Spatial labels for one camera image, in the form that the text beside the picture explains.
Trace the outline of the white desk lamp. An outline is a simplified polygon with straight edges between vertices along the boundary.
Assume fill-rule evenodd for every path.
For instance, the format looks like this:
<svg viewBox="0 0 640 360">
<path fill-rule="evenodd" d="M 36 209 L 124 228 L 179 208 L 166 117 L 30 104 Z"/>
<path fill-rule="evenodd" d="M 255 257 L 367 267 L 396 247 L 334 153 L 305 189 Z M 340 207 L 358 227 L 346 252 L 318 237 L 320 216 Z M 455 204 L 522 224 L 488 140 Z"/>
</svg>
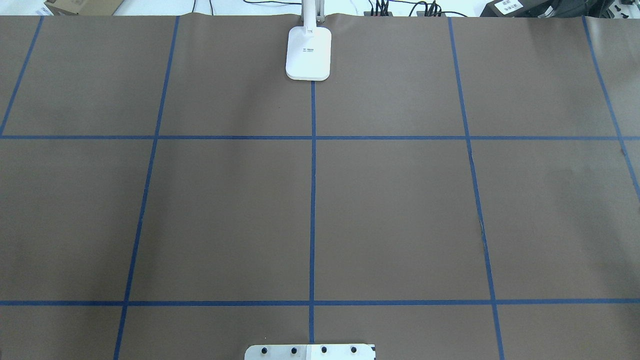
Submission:
<svg viewBox="0 0 640 360">
<path fill-rule="evenodd" d="M 325 27 L 325 1 L 302 0 L 302 25 L 288 32 L 285 73 L 291 80 L 322 82 L 330 77 L 331 30 Z"/>
</svg>

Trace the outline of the black labelled box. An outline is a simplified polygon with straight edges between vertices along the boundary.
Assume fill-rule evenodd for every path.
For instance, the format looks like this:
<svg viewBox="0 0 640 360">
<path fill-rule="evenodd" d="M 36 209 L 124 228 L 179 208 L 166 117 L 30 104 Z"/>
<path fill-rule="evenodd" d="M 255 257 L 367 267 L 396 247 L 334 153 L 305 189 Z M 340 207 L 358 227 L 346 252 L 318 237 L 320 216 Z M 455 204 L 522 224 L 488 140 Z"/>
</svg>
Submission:
<svg viewBox="0 0 640 360">
<path fill-rule="evenodd" d="M 480 18 L 546 18 L 560 0 L 492 0 L 484 5 Z"/>
</svg>

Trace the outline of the brown cardboard box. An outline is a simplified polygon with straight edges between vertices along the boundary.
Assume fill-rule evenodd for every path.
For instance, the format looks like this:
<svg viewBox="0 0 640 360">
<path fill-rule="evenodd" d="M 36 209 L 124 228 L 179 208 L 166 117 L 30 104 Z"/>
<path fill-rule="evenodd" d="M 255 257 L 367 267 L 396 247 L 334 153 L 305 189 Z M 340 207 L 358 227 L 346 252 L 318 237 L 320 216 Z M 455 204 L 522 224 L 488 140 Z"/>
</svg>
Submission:
<svg viewBox="0 0 640 360">
<path fill-rule="evenodd" d="M 44 0 L 55 16 L 112 16 L 123 0 Z"/>
</svg>

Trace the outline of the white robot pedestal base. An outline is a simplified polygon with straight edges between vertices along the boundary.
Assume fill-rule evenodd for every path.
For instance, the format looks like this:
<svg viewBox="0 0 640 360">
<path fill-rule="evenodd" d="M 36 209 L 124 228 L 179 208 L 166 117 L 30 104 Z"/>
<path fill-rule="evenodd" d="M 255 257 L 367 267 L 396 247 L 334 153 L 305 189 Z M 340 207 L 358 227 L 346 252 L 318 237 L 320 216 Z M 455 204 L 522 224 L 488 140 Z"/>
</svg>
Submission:
<svg viewBox="0 0 640 360">
<path fill-rule="evenodd" d="M 375 360 L 373 344 L 256 344 L 247 348 L 245 360 Z"/>
</svg>

